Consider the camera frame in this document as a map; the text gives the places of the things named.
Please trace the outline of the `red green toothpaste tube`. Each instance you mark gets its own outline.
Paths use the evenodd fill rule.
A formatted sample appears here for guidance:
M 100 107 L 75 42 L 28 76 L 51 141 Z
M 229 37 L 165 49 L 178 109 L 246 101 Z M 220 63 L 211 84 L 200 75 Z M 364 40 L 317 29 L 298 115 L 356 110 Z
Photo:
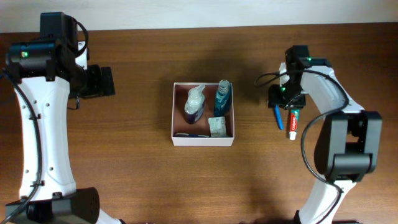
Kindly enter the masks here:
M 299 120 L 300 110 L 290 110 L 290 125 L 289 125 L 289 139 L 294 141 L 297 136 L 297 127 Z

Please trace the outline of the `blue disposable razor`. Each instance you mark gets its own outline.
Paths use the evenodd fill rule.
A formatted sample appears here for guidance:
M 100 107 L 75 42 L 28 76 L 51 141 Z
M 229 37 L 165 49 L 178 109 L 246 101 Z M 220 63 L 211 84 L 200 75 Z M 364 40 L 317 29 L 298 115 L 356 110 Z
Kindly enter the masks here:
M 283 120 L 282 120 L 280 109 L 279 109 L 278 105 L 275 105 L 274 113 L 275 113 L 275 118 L 276 118 L 276 122 L 277 122 L 278 128 L 280 130 L 283 130 L 284 129 L 284 124 L 283 124 Z

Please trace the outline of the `teal mouthwash bottle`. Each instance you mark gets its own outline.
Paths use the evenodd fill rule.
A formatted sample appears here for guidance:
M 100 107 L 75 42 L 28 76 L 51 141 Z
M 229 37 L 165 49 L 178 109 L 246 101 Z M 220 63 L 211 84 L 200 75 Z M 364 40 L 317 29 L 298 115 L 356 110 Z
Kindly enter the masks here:
M 214 116 L 223 116 L 229 109 L 229 97 L 231 95 L 231 84 L 227 80 L 221 80 L 216 91 Z

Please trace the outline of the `green white soap bar box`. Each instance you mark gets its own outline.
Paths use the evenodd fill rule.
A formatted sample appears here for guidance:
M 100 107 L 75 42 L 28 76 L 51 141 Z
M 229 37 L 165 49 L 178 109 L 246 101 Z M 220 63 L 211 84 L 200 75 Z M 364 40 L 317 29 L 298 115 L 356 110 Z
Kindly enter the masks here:
M 226 138 L 226 120 L 224 116 L 208 118 L 210 136 L 212 138 Z

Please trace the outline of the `clear hand soap pump bottle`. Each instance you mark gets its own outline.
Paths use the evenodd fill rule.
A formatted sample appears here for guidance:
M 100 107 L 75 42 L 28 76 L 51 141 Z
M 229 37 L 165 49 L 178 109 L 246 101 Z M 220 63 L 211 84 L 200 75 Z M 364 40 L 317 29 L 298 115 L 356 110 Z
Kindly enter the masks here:
M 188 92 L 188 99 L 185 103 L 185 120 L 188 124 L 196 123 L 204 113 L 205 96 L 203 90 L 205 85 L 201 84 Z

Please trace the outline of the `blue white toothbrush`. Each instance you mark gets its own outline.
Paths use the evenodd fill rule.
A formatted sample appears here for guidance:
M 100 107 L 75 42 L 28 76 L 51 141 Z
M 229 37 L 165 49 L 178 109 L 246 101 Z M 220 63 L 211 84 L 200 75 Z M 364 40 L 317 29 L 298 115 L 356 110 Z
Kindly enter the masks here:
M 210 138 L 208 135 L 204 134 L 188 134 L 188 133 L 175 133 L 174 138 Z

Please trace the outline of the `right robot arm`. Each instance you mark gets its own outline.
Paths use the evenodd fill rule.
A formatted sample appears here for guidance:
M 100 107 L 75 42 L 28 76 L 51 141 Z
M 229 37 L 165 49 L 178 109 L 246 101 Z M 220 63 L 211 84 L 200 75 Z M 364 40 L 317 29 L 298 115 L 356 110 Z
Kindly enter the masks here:
M 305 166 L 316 178 L 294 223 L 332 223 L 347 193 L 377 165 L 382 117 L 367 111 L 341 86 L 331 63 L 310 56 L 306 45 L 285 51 L 285 62 L 269 87 L 268 106 L 292 113 L 309 96 L 320 114 L 304 128 L 300 150 Z

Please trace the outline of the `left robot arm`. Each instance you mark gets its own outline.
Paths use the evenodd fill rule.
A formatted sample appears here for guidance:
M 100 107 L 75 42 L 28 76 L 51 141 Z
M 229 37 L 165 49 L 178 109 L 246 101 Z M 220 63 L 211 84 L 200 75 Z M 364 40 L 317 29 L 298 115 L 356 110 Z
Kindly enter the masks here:
M 78 189 L 68 153 L 68 101 L 115 94 L 109 67 L 88 65 L 83 25 L 62 12 L 40 16 L 39 38 L 12 44 L 2 74 L 12 83 L 22 120 L 24 163 L 19 199 L 5 223 L 117 223 L 98 191 Z

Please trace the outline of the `white open cardboard box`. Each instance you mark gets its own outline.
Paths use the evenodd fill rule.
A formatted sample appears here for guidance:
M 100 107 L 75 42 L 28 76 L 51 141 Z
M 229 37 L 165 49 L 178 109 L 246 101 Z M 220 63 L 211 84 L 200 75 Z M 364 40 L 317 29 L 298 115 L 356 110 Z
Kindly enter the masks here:
M 172 102 L 171 138 L 174 146 L 231 146 L 235 138 L 234 96 L 229 98 L 229 110 L 224 114 L 226 120 L 226 138 L 212 138 L 208 118 L 213 117 L 217 83 L 205 83 L 205 111 L 194 124 L 185 121 L 184 106 L 188 99 L 188 91 L 200 85 L 198 82 L 175 82 Z M 204 134 L 210 138 L 174 138 L 175 133 Z

